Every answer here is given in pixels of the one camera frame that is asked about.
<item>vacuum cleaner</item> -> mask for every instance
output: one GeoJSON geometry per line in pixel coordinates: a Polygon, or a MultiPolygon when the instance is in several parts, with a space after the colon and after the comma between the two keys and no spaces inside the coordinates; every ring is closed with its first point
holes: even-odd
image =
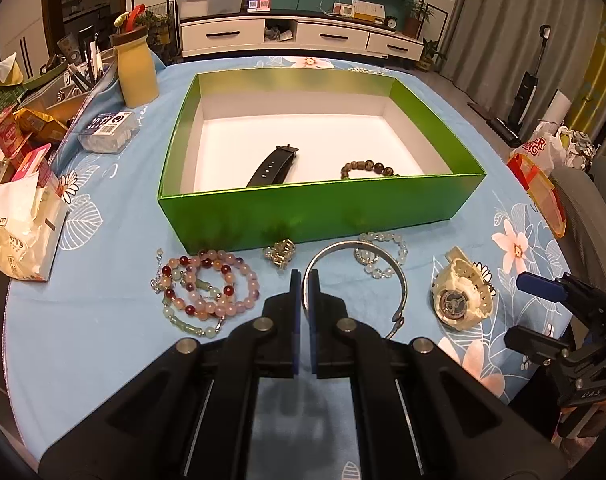
{"type": "Polygon", "coordinates": [[[491,128],[512,148],[518,148],[523,143],[522,139],[518,136],[518,133],[523,125],[525,115],[528,113],[529,106],[534,100],[534,94],[538,87],[538,70],[543,61],[543,54],[545,53],[545,47],[547,46],[551,31],[552,27],[549,25],[542,25],[538,31],[543,43],[538,55],[536,69],[533,74],[525,72],[523,81],[520,82],[520,86],[518,87],[518,92],[514,98],[514,104],[507,117],[507,121],[503,121],[498,117],[494,117],[488,121],[491,128]]]}

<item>yellow jar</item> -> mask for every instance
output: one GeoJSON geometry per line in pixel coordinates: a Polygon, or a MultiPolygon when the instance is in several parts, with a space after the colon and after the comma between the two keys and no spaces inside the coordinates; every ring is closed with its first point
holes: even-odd
{"type": "Polygon", "coordinates": [[[118,79],[128,108],[136,108],[158,97],[154,60],[147,46],[147,27],[113,34],[118,57],[118,79]]]}

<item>flower pot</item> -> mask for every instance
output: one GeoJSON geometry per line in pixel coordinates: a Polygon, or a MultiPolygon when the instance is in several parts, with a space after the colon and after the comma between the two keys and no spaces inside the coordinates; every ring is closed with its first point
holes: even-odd
{"type": "Polygon", "coordinates": [[[418,18],[412,18],[408,16],[405,19],[405,25],[403,27],[403,34],[409,38],[418,38],[421,20],[418,18]]]}
{"type": "Polygon", "coordinates": [[[430,58],[421,57],[416,62],[416,68],[419,70],[423,70],[423,72],[429,72],[430,70],[432,70],[433,66],[434,66],[434,60],[430,59],[430,58]]]}

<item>blue tablecloth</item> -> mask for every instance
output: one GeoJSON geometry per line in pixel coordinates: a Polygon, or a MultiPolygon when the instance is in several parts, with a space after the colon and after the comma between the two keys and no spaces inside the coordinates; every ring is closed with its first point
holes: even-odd
{"type": "MultiPolygon", "coordinates": [[[[12,282],[6,310],[8,391],[20,434],[37,458],[182,335],[163,317],[150,279],[156,273],[157,248],[167,256],[184,253],[156,193],[172,127],[193,76],[233,68],[290,67],[294,62],[251,57],[160,70],[161,94],[136,109],[140,132],[120,155],[88,154],[76,139],[96,114],[124,107],[118,83],[98,94],[84,111],[54,166],[58,174],[74,170],[79,190],[71,197],[51,279],[46,284],[12,282]]],[[[398,78],[454,131],[486,171],[487,177],[450,221],[398,230],[409,245],[404,264],[409,297],[406,323],[395,339],[431,338],[508,402],[533,367],[505,348],[506,328],[519,323],[558,337],[570,320],[561,305],[515,286],[517,269],[525,266],[548,278],[567,271],[558,244],[489,144],[420,80],[364,64],[330,63],[334,70],[358,68],[398,78]],[[524,250],[523,258],[516,257],[515,244],[524,250]],[[491,273],[496,291],[493,316],[462,333],[438,322],[430,300],[432,279],[447,264],[445,253],[454,245],[487,266],[484,271],[491,273]]],[[[211,212],[211,221],[219,214],[223,212],[211,212]]],[[[299,245],[291,268],[305,269],[327,244],[299,245]]],[[[391,242],[385,246],[395,251],[391,242]]],[[[262,299],[288,290],[289,273],[277,273],[259,250],[240,255],[258,273],[262,299]]],[[[325,292],[343,298],[351,316],[387,333],[400,300],[396,279],[373,280],[351,251],[325,258],[318,268],[325,292]]],[[[253,311],[225,324],[221,336],[258,316],[262,299],[253,311]]],[[[359,478],[349,382],[315,380],[305,319],[301,332],[300,375],[293,381],[260,381],[248,478],[359,478]]]]}

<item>pink beaded bracelet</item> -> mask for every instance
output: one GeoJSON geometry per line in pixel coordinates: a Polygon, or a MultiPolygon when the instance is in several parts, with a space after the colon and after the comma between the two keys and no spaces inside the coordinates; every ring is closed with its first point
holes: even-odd
{"type": "Polygon", "coordinates": [[[164,316],[184,332],[212,338],[220,331],[227,317],[242,314],[247,309],[253,308],[255,301],[260,296],[256,273],[244,263],[242,258],[237,258],[231,253],[203,250],[197,256],[170,258],[167,264],[161,267],[162,256],[163,250],[158,249],[156,251],[157,275],[150,284],[157,294],[163,293],[164,316]],[[201,268],[209,269],[211,267],[219,270],[223,275],[226,285],[222,291],[197,277],[201,268]],[[249,292],[243,301],[234,301],[236,290],[234,289],[235,277],[232,267],[237,268],[247,279],[249,292]],[[175,290],[177,282],[187,290],[193,304],[186,304],[184,300],[177,297],[175,290]],[[197,289],[208,291],[210,294],[208,299],[213,301],[206,301],[197,289]],[[192,326],[177,318],[172,307],[184,310],[188,316],[196,316],[201,321],[215,317],[218,319],[218,324],[215,327],[208,326],[205,330],[192,326]]]}

